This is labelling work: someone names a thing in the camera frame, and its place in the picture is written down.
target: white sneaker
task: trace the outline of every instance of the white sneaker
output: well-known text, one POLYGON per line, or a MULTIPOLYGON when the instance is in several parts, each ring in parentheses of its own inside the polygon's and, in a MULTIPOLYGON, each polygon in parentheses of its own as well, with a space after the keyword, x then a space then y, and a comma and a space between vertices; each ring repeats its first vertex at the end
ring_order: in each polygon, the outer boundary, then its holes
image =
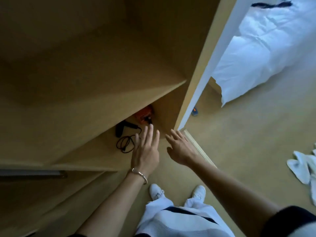
POLYGON ((151 184, 149 187, 149 194, 153 200, 165 196, 165 191, 162 190, 157 184, 151 184))
POLYGON ((206 189, 202 185, 198 185, 192 192, 192 198, 197 198, 200 201, 204 202, 206 196, 206 189))

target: person's right arm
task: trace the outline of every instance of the person's right arm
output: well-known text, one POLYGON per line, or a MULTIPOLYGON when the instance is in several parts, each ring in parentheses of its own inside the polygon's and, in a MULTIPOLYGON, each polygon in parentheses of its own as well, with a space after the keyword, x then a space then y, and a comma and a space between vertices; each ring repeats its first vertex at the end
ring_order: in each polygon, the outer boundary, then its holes
POLYGON ((281 208, 207 162, 179 131, 171 130, 171 134, 166 135, 170 157, 199 176, 247 237, 260 236, 266 222, 281 208))

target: person's left arm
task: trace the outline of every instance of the person's left arm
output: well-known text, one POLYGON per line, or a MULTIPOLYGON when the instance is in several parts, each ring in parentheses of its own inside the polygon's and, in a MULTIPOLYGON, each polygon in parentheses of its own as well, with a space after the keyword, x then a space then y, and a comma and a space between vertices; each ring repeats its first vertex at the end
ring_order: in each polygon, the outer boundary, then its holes
MULTIPOLYGON (((149 126, 149 131, 145 127, 141 140, 136 134, 131 162, 131 168, 135 168, 147 178, 159 163, 157 150, 159 131, 157 130, 153 140, 153 129, 152 124, 149 126)), ((129 172, 123 182, 82 224, 76 234, 86 237, 117 237, 143 184, 144 179, 140 175, 129 172)))

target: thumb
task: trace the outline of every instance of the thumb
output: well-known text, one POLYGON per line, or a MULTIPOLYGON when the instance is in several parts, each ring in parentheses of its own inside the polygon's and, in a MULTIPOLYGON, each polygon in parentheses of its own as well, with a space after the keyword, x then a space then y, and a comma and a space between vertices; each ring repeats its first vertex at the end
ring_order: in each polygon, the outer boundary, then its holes
POLYGON ((168 152, 168 154, 170 155, 170 157, 172 157, 172 155, 173 155, 173 150, 172 150, 171 147, 167 147, 167 152, 168 152))

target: floor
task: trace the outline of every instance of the floor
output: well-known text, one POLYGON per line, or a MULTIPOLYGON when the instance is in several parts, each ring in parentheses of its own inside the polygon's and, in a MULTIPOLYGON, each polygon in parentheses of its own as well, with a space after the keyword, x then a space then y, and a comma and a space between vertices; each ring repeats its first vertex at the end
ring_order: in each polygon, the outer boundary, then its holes
MULTIPOLYGON (((309 187, 295 178, 286 160, 292 158, 294 150, 310 153, 316 142, 315 57, 316 52, 223 108, 220 96, 207 86, 196 105, 199 115, 191 116, 186 124, 218 168, 281 206, 298 205, 314 214, 316 207, 311 204, 309 187)), ((202 182, 190 169, 168 157, 167 146, 162 139, 160 165, 149 177, 149 183, 157 183, 175 205, 183 205, 193 188, 202 182)), ((87 205, 97 206, 123 177, 124 173, 117 173, 110 188, 100 179, 94 187, 100 198, 94 202, 87 198, 87 205)), ((148 201, 146 185, 134 202, 120 237, 132 236, 148 201)), ((214 206, 236 236, 243 236, 210 191, 205 203, 214 206)), ((89 214, 78 206, 72 213, 81 216, 76 225, 68 225, 65 218, 35 237, 48 236, 47 233, 50 237, 61 236, 56 230, 62 229, 60 224, 66 225, 70 234, 89 214)))

